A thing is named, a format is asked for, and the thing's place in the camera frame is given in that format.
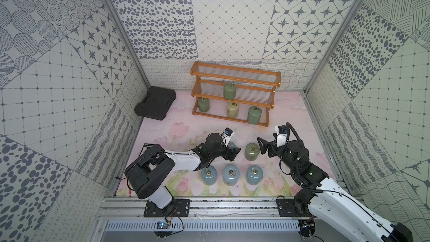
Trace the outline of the green canister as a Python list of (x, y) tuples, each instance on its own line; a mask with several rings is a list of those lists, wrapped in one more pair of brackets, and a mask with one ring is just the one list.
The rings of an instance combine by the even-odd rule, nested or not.
[(247, 114), (247, 121), (250, 124), (259, 124), (261, 116), (262, 116), (262, 109), (258, 106), (251, 106), (248, 110)]
[(224, 84), (223, 86), (224, 98), (227, 100), (234, 100), (237, 92), (237, 85), (234, 83)]
[(245, 159), (255, 161), (260, 155), (260, 147), (256, 143), (248, 143), (245, 148)]
[(199, 97), (197, 100), (198, 109), (201, 113), (206, 113), (210, 110), (210, 100), (204, 97)]

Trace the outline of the blue canister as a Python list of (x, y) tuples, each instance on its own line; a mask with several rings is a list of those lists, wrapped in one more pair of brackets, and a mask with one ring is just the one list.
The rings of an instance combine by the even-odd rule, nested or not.
[(234, 186), (239, 181), (240, 170), (235, 165), (227, 165), (223, 170), (223, 182), (227, 186)]
[(262, 181), (263, 175), (263, 170), (259, 166), (253, 165), (247, 170), (246, 181), (250, 185), (258, 185)]
[(237, 148), (237, 146), (235, 145), (235, 143), (234, 142), (229, 142), (228, 143), (228, 145), (227, 145), (227, 148), (229, 149), (229, 150), (231, 150), (231, 151), (234, 151), (234, 149), (236, 149)]
[(203, 168), (200, 172), (200, 176), (205, 185), (212, 186), (217, 181), (217, 170), (213, 166)]

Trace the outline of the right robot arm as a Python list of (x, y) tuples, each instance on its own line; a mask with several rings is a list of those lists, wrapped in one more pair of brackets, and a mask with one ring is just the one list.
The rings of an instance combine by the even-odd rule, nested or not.
[(392, 224), (342, 189), (309, 159), (309, 150), (290, 123), (280, 125), (269, 142), (258, 138), (260, 152), (278, 157), (301, 188), (295, 195), (298, 213), (309, 213), (352, 242), (411, 242), (413, 234), (402, 223)]

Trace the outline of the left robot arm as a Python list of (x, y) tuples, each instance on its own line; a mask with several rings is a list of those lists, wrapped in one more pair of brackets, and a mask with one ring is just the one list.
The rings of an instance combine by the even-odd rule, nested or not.
[(161, 210), (172, 208), (174, 197), (162, 185), (170, 173), (176, 171), (200, 171), (222, 157), (234, 161), (240, 149), (229, 146), (235, 132), (226, 128), (223, 133), (211, 133), (205, 143), (187, 152), (165, 150), (161, 145), (149, 144), (146, 151), (124, 171), (125, 180), (139, 199), (149, 199)]

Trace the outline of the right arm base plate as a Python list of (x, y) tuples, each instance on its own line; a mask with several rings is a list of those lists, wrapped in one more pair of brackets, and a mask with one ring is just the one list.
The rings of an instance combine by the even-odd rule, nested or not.
[(280, 217), (311, 217), (307, 205), (297, 199), (279, 196), (275, 202)]

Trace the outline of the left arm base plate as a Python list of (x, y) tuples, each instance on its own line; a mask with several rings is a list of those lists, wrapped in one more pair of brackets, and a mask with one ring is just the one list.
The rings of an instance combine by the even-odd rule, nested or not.
[(144, 217), (188, 217), (190, 199), (173, 199), (166, 207), (158, 208), (152, 201), (147, 201)]

